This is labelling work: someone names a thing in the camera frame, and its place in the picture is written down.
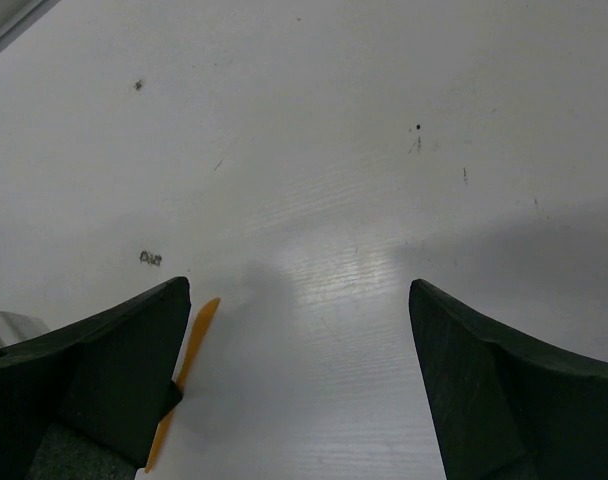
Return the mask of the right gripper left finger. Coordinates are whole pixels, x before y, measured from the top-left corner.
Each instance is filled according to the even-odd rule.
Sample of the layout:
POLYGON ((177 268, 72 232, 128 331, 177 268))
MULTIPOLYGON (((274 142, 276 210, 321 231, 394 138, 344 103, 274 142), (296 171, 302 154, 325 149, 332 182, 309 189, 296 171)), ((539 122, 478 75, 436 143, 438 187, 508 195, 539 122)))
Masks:
POLYGON ((133 479, 182 399, 172 375, 191 309, 172 278, 0 348, 0 479, 133 479))

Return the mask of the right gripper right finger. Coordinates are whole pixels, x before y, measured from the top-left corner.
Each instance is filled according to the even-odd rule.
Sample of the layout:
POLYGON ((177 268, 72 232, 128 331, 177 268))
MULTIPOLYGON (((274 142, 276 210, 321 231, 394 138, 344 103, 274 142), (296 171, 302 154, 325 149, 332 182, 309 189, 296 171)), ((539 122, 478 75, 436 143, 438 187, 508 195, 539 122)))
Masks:
POLYGON ((429 282, 409 314, 449 479, 608 479, 608 362, 489 318, 429 282))

